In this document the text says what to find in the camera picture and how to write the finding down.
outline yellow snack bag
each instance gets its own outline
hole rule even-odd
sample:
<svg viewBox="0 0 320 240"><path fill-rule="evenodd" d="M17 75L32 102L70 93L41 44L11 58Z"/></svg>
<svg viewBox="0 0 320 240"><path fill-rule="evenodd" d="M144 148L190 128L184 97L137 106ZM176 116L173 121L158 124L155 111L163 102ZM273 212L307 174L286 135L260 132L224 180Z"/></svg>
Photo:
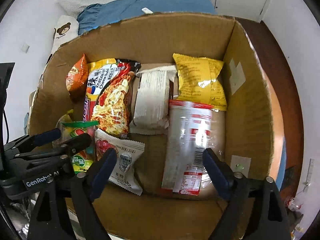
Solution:
<svg viewBox="0 0 320 240"><path fill-rule="evenodd" d="M177 100L211 105L221 111L227 110L223 87L217 77L223 62L207 57L190 57L173 54L179 78Z"/></svg>

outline white snack package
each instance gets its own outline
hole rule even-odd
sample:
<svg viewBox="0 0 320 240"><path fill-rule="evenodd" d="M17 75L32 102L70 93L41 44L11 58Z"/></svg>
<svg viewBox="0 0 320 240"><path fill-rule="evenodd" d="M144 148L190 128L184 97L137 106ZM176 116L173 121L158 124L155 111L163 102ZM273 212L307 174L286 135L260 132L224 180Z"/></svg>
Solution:
<svg viewBox="0 0 320 240"><path fill-rule="evenodd" d="M198 195L204 173L202 153L209 141L211 106L170 101L170 128L162 188Z"/></svg>
<svg viewBox="0 0 320 240"><path fill-rule="evenodd" d="M177 75L175 65L139 71L140 78L130 132L139 134L164 134L169 126L168 100L170 81L172 90Z"/></svg>
<svg viewBox="0 0 320 240"><path fill-rule="evenodd" d="M105 133L101 129L95 132L95 143L98 160L110 147L114 148L117 152L117 163L110 175L109 181L140 196L142 187L134 177L133 164L144 152L144 143L121 140Z"/></svg>

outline orange snack bag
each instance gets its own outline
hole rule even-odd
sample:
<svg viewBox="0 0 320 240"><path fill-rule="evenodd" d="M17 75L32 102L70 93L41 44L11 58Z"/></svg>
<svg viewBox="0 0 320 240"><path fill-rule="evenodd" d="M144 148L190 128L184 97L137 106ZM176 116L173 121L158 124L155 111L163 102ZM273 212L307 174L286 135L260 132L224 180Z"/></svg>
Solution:
<svg viewBox="0 0 320 240"><path fill-rule="evenodd" d="M74 103L84 98L88 73L87 60L85 54L83 54L82 58L73 65L66 77L66 87Z"/></svg>

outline blue fabric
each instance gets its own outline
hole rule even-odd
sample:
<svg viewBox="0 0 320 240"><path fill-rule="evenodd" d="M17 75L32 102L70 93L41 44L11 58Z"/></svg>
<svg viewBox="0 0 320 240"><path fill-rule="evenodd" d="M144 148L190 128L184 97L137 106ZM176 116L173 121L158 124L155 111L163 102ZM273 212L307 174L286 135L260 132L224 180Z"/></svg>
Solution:
<svg viewBox="0 0 320 240"><path fill-rule="evenodd" d="M285 139L283 141L283 147L282 147L282 155L281 155L281 161L280 161L280 167L279 167L279 172L278 176L276 179L276 185L280 191L282 182L284 180L284 172L285 172L285 166L287 164L287 152L286 152L286 146L285 146Z"/></svg>
<svg viewBox="0 0 320 240"><path fill-rule="evenodd" d="M78 34L99 26L144 15L142 8L156 12L202 12L216 14L210 0L116 0L107 4L92 4L78 16Z"/></svg>

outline snack package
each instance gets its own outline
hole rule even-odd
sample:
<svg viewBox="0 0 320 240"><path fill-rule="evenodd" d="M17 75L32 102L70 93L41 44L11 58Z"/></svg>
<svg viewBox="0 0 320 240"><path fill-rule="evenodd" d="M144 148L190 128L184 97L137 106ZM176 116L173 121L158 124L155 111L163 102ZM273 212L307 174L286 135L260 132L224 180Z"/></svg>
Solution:
<svg viewBox="0 0 320 240"><path fill-rule="evenodd" d="M139 71L140 78L131 133L163 134L169 126L168 100L173 97L175 65Z"/></svg>
<svg viewBox="0 0 320 240"><path fill-rule="evenodd" d="M84 121L96 120L103 131L126 138L132 94L130 81L140 68L140 63L108 58L89 63L88 67Z"/></svg>
<svg viewBox="0 0 320 240"><path fill-rule="evenodd" d="M179 77L177 100L211 105L221 111L227 110L227 101L218 75L223 62L206 57L190 57L174 53Z"/></svg>
<svg viewBox="0 0 320 240"><path fill-rule="evenodd" d="M66 77L66 87L70 94L70 99L76 103L83 99L88 79L88 65L83 54L82 58L73 65Z"/></svg>
<svg viewBox="0 0 320 240"><path fill-rule="evenodd" d="M170 126L162 188L198 195L205 172L202 153L210 138L212 106L178 100L169 101L169 106Z"/></svg>
<svg viewBox="0 0 320 240"><path fill-rule="evenodd" d="M96 152L98 160L110 147L118 153L116 166L109 180L126 190L141 195L142 188L134 177L134 162L144 152L144 143L120 140L98 129L95 133Z"/></svg>
<svg viewBox="0 0 320 240"><path fill-rule="evenodd" d="M92 144L87 149L73 155L71 159L75 174L87 172L92 163L96 160L94 151L94 133L96 125L98 125L97 121L62 123L62 142L83 133L88 133L92 138Z"/></svg>
<svg viewBox="0 0 320 240"><path fill-rule="evenodd" d="M72 115L73 115L73 109L69 110L66 114L64 114L62 117L59 118L56 127L55 128L59 128L60 132L61 132L61 136L59 139L54 140L52 142L52 146L53 148L55 148L58 144L62 143L62 128L63 128L63 123L67 123L67 122L72 122Z"/></svg>

